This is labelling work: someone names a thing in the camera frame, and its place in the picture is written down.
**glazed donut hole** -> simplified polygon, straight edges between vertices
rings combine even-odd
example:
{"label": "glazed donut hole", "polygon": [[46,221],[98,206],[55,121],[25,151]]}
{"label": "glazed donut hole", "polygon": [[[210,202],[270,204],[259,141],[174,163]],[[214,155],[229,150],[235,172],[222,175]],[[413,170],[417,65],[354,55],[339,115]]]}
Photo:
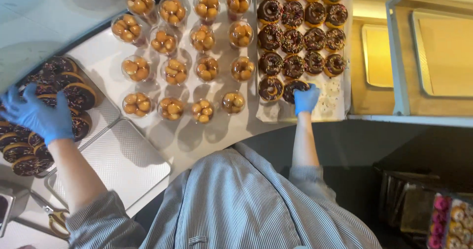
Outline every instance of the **glazed donut hole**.
{"label": "glazed donut hole", "polygon": [[230,65],[232,78],[237,82],[247,82],[254,73],[254,63],[247,57],[235,58]]}
{"label": "glazed donut hole", "polygon": [[245,21],[234,22],[228,29],[228,37],[231,45],[238,48],[247,47],[253,41],[253,29]]}
{"label": "glazed donut hole", "polygon": [[201,24],[191,29],[189,36],[191,45],[199,52],[205,52],[212,49],[215,45],[215,36],[210,26]]}
{"label": "glazed donut hole", "polygon": [[127,94],[121,106],[125,113],[139,118],[147,116],[154,108],[150,97],[141,92]]}
{"label": "glazed donut hole", "polygon": [[168,59],[163,64],[162,77],[169,85],[180,85],[187,79],[186,65],[175,58]]}
{"label": "glazed donut hole", "polygon": [[112,33],[118,40],[132,43],[140,37],[141,25],[134,16],[124,14],[112,21]]}
{"label": "glazed donut hole", "polygon": [[159,15],[170,25],[181,25],[186,14],[186,7],[180,0],[161,0],[159,2]]}
{"label": "glazed donut hole", "polygon": [[223,95],[221,105],[228,114],[238,114],[245,108],[245,98],[239,91],[229,92]]}
{"label": "glazed donut hole", "polygon": [[144,82],[150,77],[150,62],[137,55],[127,57],[121,63],[121,71],[125,78],[134,82]]}
{"label": "glazed donut hole", "polygon": [[171,55],[176,52],[177,35],[168,27],[160,26],[151,31],[150,45],[158,53]]}
{"label": "glazed donut hole", "polygon": [[206,124],[213,118],[215,107],[210,101],[201,99],[192,104],[191,112],[192,118],[194,118],[198,123]]}
{"label": "glazed donut hole", "polygon": [[127,0],[128,10],[138,15],[148,14],[155,4],[154,0]]}
{"label": "glazed donut hole", "polygon": [[251,0],[227,0],[228,10],[235,14],[245,13],[251,5]]}
{"label": "glazed donut hole", "polygon": [[195,74],[203,82],[211,82],[219,74],[219,63],[212,57],[202,56],[197,60]]}
{"label": "glazed donut hole", "polygon": [[219,0],[194,0],[194,11],[202,20],[214,20],[220,11]]}
{"label": "glazed donut hole", "polygon": [[174,97],[165,97],[159,101],[157,112],[163,119],[175,121],[184,113],[184,102]]}

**person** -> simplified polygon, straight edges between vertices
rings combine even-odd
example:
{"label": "person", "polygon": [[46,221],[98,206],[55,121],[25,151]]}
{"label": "person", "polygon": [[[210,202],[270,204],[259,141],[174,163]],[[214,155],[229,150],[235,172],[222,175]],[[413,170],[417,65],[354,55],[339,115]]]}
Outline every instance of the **person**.
{"label": "person", "polygon": [[72,249],[381,248],[323,181],[311,125],[320,90],[313,84],[294,93],[298,122],[288,179],[236,143],[200,159],[170,183],[148,234],[74,146],[64,94],[57,94],[52,108],[35,97],[35,89],[29,84],[23,100],[16,88],[9,89],[0,115],[44,137],[67,193]]}

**striped shirt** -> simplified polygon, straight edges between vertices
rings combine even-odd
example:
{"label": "striped shirt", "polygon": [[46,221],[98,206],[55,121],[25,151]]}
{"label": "striped shirt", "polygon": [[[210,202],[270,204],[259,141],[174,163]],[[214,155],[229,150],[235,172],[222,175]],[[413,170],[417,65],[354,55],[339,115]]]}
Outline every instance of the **striped shirt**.
{"label": "striped shirt", "polygon": [[180,174],[148,234],[114,191],[72,215],[67,227],[73,249],[381,248],[371,230],[335,202],[321,167],[292,167],[286,179],[242,143]]}

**hand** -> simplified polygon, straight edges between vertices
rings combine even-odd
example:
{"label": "hand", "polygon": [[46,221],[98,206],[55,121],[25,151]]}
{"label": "hand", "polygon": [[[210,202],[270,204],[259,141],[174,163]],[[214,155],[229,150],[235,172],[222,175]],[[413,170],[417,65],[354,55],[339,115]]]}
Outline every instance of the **hand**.
{"label": "hand", "polygon": [[28,84],[23,92],[25,101],[22,101],[18,89],[11,87],[8,93],[0,96],[7,109],[0,111],[0,116],[36,132],[44,138],[46,145],[56,139],[74,139],[72,118],[64,93],[57,93],[57,106],[52,108],[40,101],[35,91],[36,84]]}
{"label": "hand", "polygon": [[294,90],[294,100],[296,103],[296,116],[299,112],[312,113],[319,100],[320,89],[316,85],[309,83],[310,89],[307,91]]}

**tray of donuts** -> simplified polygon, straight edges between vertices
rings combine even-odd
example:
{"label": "tray of donuts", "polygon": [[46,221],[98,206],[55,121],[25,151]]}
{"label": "tray of donuts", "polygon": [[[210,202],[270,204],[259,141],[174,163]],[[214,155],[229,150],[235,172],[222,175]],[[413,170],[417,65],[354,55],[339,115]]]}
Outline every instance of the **tray of donuts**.
{"label": "tray of donuts", "polygon": [[257,117],[295,120],[293,92],[313,83],[321,94],[312,121],[345,119],[352,0],[257,0],[256,6]]}
{"label": "tray of donuts", "polygon": [[427,248],[473,248],[473,206],[436,194],[430,220]]}
{"label": "tray of donuts", "polygon": [[[71,127],[78,148],[119,118],[119,110],[104,97],[77,63],[68,57],[54,56],[42,69],[19,83],[23,95],[28,84],[36,83],[35,95],[46,105],[56,106],[56,94],[66,95],[72,116]],[[35,132],[0,119],[1,164],[10,165],[19,176],[43,178],[55,169],[44,139]]]}

